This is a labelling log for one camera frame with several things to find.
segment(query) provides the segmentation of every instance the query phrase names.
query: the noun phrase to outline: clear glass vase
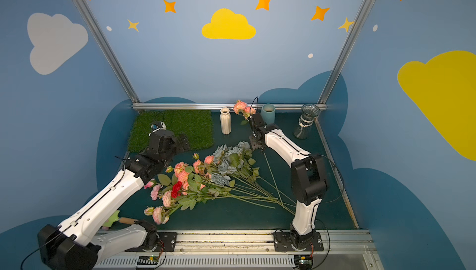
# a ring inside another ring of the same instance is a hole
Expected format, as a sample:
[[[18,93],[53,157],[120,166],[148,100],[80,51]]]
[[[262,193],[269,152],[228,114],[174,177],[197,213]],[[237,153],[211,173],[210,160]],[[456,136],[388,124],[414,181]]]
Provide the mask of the clear glass vase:
[[[294,129],[294,136],[298,139],[306,139],[311,134],[311,126],[321,110],[314,104],[305,104],[301,107],[301,110],[302,114],[298,125]]]

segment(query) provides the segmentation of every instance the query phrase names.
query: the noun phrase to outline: white cloud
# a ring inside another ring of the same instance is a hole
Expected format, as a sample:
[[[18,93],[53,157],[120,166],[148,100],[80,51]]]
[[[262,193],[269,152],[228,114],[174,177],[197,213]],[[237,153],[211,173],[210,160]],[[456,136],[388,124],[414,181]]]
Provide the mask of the white cloud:
[[[54,72],[88,42],[87,30],[61,14],[34,13],[27,30],[34,46],[30,63],[42,75]]]

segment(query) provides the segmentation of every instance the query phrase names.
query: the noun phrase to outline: wooden handle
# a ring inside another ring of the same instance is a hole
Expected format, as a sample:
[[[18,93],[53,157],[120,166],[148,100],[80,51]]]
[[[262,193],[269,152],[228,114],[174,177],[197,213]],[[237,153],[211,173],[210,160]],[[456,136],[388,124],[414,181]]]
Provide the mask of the wooden handle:
[[[129,225],[134,225],[135,221],[137,221],[137,219],[132,219],[132,218],[128,218],[128,217],[119,218],[120,223],[126,223],[126,224],[129,224]]]

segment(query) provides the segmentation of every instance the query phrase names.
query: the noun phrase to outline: yellow cloud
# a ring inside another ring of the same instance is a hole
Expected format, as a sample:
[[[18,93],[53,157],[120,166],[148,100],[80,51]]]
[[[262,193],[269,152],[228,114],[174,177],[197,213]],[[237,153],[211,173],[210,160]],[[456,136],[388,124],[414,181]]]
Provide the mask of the yellow cloud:
[[[406,63],[398,83],[462,156],[476,161],[476,55],[442,53],[428,63]]]
[[[248,24],[244,15],[228,9],[220,9],[213,14],[211,22],[202,28],[202,35],[209,39],[251,39],[256,29]]]

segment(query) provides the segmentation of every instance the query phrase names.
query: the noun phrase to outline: painted wall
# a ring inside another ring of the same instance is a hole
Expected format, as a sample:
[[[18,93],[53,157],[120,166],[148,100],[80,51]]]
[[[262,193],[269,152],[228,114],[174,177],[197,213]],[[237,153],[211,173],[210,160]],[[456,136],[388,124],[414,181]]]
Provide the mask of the painted wall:
[[[98,190],[96,153],[108,148],[98,145],[101,129],[128,99],[71,0],[2,1],[0,232],[72,214]],[[102,154],[124,155],[121,135]],[[100,163],[116,171],[120,161]],[[0,242],[8,246],[3,234]]]
[[[476,0],[377,0],[320,120],[386,270],[476,269]]]
[[[289,99],[329,71],[362,0],[87,0],[139,98]],[[316,102],[320,90],[304,102]]]

